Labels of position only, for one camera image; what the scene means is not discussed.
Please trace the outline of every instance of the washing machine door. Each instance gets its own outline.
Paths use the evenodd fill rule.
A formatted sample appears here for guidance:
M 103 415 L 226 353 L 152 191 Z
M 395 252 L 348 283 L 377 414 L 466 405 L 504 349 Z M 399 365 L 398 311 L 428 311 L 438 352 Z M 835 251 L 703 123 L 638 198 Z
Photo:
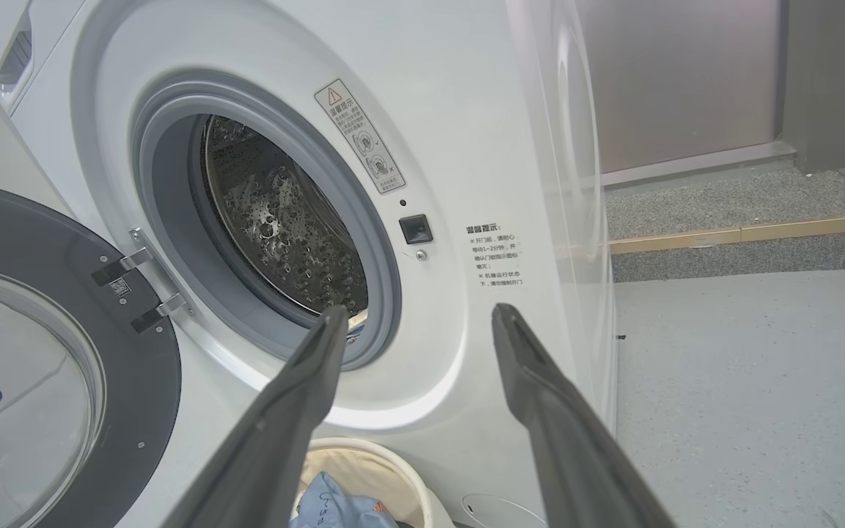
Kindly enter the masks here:
M 178 342 L 145 278 L 77 221 L 0 190 L 0 528 L 114 526 L 175 424 Z

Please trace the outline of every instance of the laundry basket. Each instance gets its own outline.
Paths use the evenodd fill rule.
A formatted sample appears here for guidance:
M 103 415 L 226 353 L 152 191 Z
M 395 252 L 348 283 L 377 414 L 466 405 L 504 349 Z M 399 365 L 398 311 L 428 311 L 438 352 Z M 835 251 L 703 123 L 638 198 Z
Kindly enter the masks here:
M 386 447 L 353 438 L 312 440 L 299 478 L 296 505 L 322 471 L 328 472 L 345 494 L 383 502 L 396 521 L 413 528 L 453 528 L 442 502 L 419 474 Z

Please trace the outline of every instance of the step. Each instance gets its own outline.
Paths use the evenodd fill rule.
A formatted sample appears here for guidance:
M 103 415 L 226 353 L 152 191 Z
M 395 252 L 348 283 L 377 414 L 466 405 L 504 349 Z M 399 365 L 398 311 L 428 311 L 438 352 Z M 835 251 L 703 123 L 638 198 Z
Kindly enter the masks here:
M 745 167 L 606 198 L 616 282 L 845 268 L 845 169 Z

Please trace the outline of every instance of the blue clothing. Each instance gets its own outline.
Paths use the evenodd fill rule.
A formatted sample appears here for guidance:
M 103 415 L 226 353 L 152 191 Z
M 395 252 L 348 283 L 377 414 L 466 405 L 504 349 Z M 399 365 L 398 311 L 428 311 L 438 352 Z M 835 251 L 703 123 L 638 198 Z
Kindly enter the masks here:
M 319 472 L 299 501 L 299 517 L 289 528 L 397 528 L 380 501 L 348 496 L 331 475 Z

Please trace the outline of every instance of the gray pillar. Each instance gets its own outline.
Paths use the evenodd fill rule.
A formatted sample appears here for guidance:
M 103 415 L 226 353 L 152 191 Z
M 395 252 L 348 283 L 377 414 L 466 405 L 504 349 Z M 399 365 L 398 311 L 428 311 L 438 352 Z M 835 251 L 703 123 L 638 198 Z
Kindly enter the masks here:
M 805 172 L 845 167 L 845 0 L 787 0 L 782 139 Z

